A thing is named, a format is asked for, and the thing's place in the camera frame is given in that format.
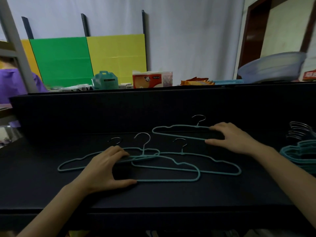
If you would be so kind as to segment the person's left hand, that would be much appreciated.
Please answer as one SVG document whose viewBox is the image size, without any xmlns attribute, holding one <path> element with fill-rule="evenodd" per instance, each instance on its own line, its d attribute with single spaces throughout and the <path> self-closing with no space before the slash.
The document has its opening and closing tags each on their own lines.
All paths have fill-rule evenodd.
<svg viewBox="0 0 316 237">
<path fill-rule="evenodd" d="M 84 170 L 71 182 L 85 195 L 105 190 L 105 183 L 113 177 L 113 167 L 118 160 L 129 154 L 120 146 L 111 146 L 91 159 Z"/>
</svg>

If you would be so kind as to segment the person's right hand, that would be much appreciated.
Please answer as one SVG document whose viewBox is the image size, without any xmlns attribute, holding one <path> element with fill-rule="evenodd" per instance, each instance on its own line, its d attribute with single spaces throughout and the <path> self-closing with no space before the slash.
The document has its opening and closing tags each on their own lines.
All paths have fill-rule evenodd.
<svg viewBox="0 0 316 237">
<path fill-rule="evenodd" d="M 227 141 L 227 150 L 234 153 L 254 155 L 262 147 L 260 142 L 253 139 L 249 134 L 232 123 L 221 122 L 211 126 L 209 129 L 221 132 Z"/>
</svg>

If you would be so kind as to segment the person's left forearm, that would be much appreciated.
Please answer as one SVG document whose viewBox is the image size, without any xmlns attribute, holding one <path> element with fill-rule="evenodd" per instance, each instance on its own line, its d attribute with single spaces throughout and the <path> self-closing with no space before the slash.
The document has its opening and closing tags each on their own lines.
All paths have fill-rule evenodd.
<svg viewBox="0 0 316 237">
<path fill-rule="evenodd" d="M 17 237 L 57 237 L 89 191 L 86 181 L 74 180 L 65 185 Z"/>
</svg>

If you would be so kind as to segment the person's right forearm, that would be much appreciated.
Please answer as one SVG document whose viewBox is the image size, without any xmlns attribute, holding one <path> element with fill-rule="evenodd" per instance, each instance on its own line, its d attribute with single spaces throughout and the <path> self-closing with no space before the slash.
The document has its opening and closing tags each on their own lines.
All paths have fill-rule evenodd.
<svg viewBox="0 0 316 237">
<path fill-rule="evenodd" d="M 251 156 L 275 180 L 282 191 L 316 229 L 316 178 L 272 147 L 259 143 Z"/>
</svg>

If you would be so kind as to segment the flat blue plastic tray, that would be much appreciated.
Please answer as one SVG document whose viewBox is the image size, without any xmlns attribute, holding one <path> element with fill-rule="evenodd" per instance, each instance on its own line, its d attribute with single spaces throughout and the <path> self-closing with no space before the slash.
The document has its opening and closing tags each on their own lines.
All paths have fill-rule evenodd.
<svg viewBox="0 0 316 237">
<path fill-rule="evenodd" d="M 214 80 L 215 85 L 236 85 L 236 84 L 243 84 L 242 79 L 232 79 L 232 80 Z"/>
</svg>

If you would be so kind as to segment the black upright partition board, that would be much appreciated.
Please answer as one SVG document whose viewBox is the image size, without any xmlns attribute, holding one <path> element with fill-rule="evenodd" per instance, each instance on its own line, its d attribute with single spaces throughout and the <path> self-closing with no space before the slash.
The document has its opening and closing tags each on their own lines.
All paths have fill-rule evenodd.
<svg viewBox="0 0 316 237">
<path fill-rule="evenodd" d="M 27 136 L 151 131 L 194 125 L 200 115 L 207 127 L 230 122 L 273 130 L 291 121 L 316 127 L 315 82 L 36 93 L 10 101 Z"/>
</svg>

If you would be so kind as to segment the stack of teal hangers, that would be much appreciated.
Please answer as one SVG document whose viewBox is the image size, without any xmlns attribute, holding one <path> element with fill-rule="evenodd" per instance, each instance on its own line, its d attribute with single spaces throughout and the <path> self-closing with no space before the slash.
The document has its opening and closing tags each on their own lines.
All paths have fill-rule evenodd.
<svg viewBox="0 0 316 237">
<path fill-rule="evenodd" d="M 316 131 L 302 122 L 292 121 L 289 126 L 286 139 L 293 144 L 282 147 L 279 153 L 309 174 L 316 175 Z"/>
</svg>

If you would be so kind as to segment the red and white tissue packet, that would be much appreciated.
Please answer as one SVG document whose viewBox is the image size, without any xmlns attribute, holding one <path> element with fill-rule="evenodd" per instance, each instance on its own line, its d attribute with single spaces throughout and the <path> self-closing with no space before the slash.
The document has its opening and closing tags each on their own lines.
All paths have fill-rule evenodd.
<svg viewBox="0 0 316 237">
<path fill-rule="evenodd" d="M 173 72 L 132 71 L 133 88 L 172 87 Z"/>
</svg>

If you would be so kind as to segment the translucent blue plastic basin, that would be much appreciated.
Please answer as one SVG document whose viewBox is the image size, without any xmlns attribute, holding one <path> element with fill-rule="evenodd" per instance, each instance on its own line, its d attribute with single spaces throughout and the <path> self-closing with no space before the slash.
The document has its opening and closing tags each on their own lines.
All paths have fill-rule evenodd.
<svg viewBox="0 0 316 237">
<path fill-rule="evenodd" d="M 304 52 L 283 52 L 262 57 L 240 67 L 237 74 L 244 84 L 297 80 L 306 59 Z"/>
</svg>

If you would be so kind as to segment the red box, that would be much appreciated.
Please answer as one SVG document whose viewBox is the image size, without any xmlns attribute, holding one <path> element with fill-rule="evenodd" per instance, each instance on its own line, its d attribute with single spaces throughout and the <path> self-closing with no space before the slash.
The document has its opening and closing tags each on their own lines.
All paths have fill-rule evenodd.
<svg viewBox="0 0 316 237">
<path fill-rule="evenodd" d="M 303 74 L 302 81 L 304 82 L 316 82 L 316 69 L 306 71 Z"/>
</svg>

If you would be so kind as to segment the yellow board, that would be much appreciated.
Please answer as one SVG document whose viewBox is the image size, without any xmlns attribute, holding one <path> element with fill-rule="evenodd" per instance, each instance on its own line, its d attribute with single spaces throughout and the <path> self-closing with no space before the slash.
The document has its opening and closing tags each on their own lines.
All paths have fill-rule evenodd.
<svg viewBox="0 0 316 237">
<path fill-rule="evenodd" d="M 87 37 L 93 75 L 114 73 L 118 83 L 132 83 L 132 71 L 147 71 L 144 34 Z"/>
</svg>

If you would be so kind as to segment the green board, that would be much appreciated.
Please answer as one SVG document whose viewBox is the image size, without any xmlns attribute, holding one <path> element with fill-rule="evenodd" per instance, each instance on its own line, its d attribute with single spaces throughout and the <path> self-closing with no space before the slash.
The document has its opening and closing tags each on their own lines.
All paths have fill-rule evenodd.
<svg viewBox="0 0 316 237">
<path fill-rule="evenodd" d="M 86 37 L 30 39 L 45 86 L 92 85 L 94 76 Z"/>
</svg>

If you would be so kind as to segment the orange-yellow board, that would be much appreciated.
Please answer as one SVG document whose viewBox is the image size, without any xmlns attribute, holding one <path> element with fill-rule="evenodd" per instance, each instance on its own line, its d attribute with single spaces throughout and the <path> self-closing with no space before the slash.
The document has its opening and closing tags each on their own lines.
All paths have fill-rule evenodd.
<svg viewBox="0 0 316 237">
<path fill-rule="evenodd" d="M 41 77 L 41 74 L 40 74 L 40 71 L 39 71 L 39 68 L 37 65 L 37 61 L 35 59 L 33 49 L 31 47 L 30 40 L 29 39 L 22 39 L 21 43 L 22 43 L 22 46 L 24 48 L 24 52 L 26 54 L 26 58 L 28 60 L 31 71 L 33 73 L 35 73 L 42 81 L 42 77 Z"/>
</svg>

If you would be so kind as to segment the brown door frame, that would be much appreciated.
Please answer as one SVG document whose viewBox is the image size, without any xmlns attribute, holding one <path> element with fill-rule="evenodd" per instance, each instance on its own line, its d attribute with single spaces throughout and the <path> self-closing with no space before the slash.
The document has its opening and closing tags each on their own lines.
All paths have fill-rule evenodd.
<svg viewBox="0 0 316 237">
<path fill-rule="evenodd" d="M 316 24 L 316 0 L 245 0 L 234 79 L 240 67 L 264 56 L 308 53 Z"/>
</svg>

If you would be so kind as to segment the dark metal post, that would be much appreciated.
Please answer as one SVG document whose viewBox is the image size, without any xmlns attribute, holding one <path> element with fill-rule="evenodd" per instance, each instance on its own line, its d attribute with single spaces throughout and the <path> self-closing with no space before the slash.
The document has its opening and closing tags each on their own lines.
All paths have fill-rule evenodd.
<svg viewBox="0 0 316 237">
<path fill-rule="evenodd" d="M 142 24 L 143 24 L 143 34 L 145 42 L 145 54 L 146 54 L 146 71 L 148 71 L 148 53 L 147 53 L 147 24 L 146 24 L 146 13 L 144 10 L 142 12 Z"/>
<path fill-rule="evenodd" d="M 31 29 L 31 26 L 29 23 L 29 19 L 24 17 L 24 16 L 22 16 L 21 18 L 22 18 L 22 22 L 23 22 L 23 25 L 24 25 L 24 28 L 26 31 L 27 38 L 34 39 L 34 35 L 33 35 L 32 29 Z"/>
<path fill-rule="evenodd" d="M 88 19 L 85 14 L 81 13 L 81 20 L 84 30 L 85 37 L 90 37 L 90 31 L 89 31 L 89 25 L 88 25 Z"/>
</svg>

